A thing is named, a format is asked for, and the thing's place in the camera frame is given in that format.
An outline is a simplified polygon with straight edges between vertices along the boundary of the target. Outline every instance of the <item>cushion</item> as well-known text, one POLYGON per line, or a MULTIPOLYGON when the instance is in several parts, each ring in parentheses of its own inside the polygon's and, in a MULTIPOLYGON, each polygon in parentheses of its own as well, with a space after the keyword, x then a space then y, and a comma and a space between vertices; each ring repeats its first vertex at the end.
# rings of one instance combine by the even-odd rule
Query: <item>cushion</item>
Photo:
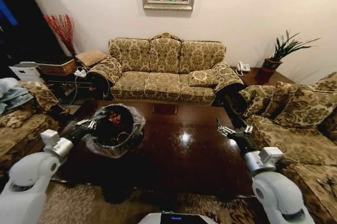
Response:
POLYGON ((283 111, 289 101, 289 98, 292 97, 296 93, 298 87, 301 86, 303 85, 277 82, 274 94, 270 99, 267 108, 262 113, 262 116, 272 120, 275 119, 276 116, 283 111))
MULTIPOLYGON (((19 81, 19 83, 21 87, 27 89, 29 93, 34 96, 36 100, 35 106, 38 112, 49 112, 54 106, 58 105, 58 99, 45 84, 32 81, 19 81)), ((29 110, 32 108, 29 103, 23 106, 29 106, 29 110)))
POLYGON ((149 76, 147 72, 124 72, 118 82, 111 88, 114 98, 143 98, 144 85, 149 76))
POLYGON ((192 71, 189 74, 190 86, 212 86, 216 84, 213 70, 192 71))
POLYGON ((336 105, 337 92, 299 87, 274 122, 298 128, 315 127, 332 113, 336 105))
POLYGON ((319 125, 319 129, 330 140, 337 143, 337 108, 319 125))
POLYGON ((320 79, 315 87, 320 91, 337 91, 337 71, 320 79))
POLYGON ((108 57, 97 65, 93 66, 88 74, 97 74, 115 84, 122 75, 122 66, 114 57, 108 57))
POLYGON ((107 58, 107 55, 101 51, 90 51, 84 52, 76 55, 76 58, 81 62, 85 67, 91 67, 96 63, 107 58))
POLYGON ((47 129, 57 131, 58 122, 45 114, 34 114, 17 128, 0 128, 0 169, 9 169, 22 157, 40 151, 44 143, 39 135, 47 129))
POLYGON ((241 78, 228 66, 225 62, 216 63, 212 69, 214 70, 215 79, 217 81, 214 87, 215 93, 223 90, 230 85, 237 85, 239 89, 244 88, 241 78))
POLYGON ((251 85, 241 90, 239 95, 246 103, 246 109, 242 112, 242 116, 248 118, 252 114, 260 115, 263 113, 274 94, 274 90, 275 87, 271 85, 251 85))
POLYGON ((337 167, 296 164, 282 173, 301 189, 315 223, 337 223, 337 167))
POLYGON ((172 38, 150 41, 151 72, 178 73, 181 42, 172 38))
POLYGON ((16 110, 10 114, 0 116, 0 127, 19 128, 34 113, 35 111, 16 110))
POLYGON ((253 115, 251 140, 259 148, 278 147, 284 153, 281 166, 294 163, 337 165, 337 145, 314 128, 284 127, 253 115))
POLYGON ((225 57, 226 47, 221 42, 185 41, 182 43, 179 73, 209 70, 225 57))
POLYGON ((197 102, 212 105, 215 94, 210 87, 189 86, 189 75, 180 75, 181 93, 179 100, 184 102, 197 102))
POLYGON ((125 71, 150 71, 150 43, 135 38, 109 40, 109 53, 115 57, 125 71))
POLYGON ((144 87, 148 99, 177 101, 180 96, 180 79, 178 74, 150 73, 144 87))

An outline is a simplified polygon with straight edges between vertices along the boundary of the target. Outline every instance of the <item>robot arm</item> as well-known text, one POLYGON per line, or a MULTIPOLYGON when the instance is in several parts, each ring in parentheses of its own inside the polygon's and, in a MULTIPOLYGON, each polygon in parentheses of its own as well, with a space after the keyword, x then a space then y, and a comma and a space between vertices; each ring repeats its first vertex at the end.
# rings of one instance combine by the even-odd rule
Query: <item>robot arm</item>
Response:
POLYGON ((218 131, 235 140, 253 179, 253 191, 262 204, 271 224, 314 223, 303 203, 301 190, 290 179, 274 172, 275 163, 284 156, 276 147, 261 151, 249 141, 252 131, 247 126, 243 132, 236 132, 220 125, 218 131))
POLYGON ((65 162, 70 149, 89 133, 95 123, 88 126, 77 123, 75 130, 60 138, 53 130, 41 134, 45 152, 30 154, 13 165, 9 181, 0 194, 0 219, 9 224, 35 224, 46 201, 46 189, 52 175, 65 162))

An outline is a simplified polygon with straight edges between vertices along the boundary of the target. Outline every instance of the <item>gold frame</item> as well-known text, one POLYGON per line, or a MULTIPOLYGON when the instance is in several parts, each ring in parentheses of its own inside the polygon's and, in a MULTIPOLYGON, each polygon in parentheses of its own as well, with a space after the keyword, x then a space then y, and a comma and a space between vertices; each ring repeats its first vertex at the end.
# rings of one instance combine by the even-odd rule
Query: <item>gold frame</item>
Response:
POLYGON ((149 2, 149 0, 143 0, 144 9, 178 9, 183 11, 192 11, 194 0, 188 0, 187 2, 149 2))

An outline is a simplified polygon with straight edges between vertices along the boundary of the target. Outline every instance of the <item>dark wooden coffee table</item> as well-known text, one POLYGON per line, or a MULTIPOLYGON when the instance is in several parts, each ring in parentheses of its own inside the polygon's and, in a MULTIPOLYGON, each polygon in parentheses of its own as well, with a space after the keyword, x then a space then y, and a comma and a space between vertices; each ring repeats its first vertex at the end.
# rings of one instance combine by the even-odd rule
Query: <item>dark wooden coffee table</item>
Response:
MULTIPOLYGON (((65 135, 82 119, 90 118, 111 101, 86 101, 61 132, 65 135)), ((216 130, 216 118, 232 127, 225 110, 211 106, 156 105, 125 102, 145 117, 141 145, 119 159, 92 153, 81 142, 57 176, 76 183, 112 188, 212 194, 252 195, 252 181, 233 141, 216 130)))

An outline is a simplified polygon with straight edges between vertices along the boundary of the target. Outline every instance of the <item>red decorative branches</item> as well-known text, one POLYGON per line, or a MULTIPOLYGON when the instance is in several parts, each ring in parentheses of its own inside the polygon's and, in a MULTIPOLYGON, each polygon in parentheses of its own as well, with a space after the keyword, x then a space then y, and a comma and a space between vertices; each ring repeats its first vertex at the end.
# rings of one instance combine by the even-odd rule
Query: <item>red decorative branches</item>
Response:
POLYGON ((60 37, 61 41, 67 47, 73 58, 75 58, 75 49, 73 45, 74 22, 67 14, 44 16, 49 26, 60 37))

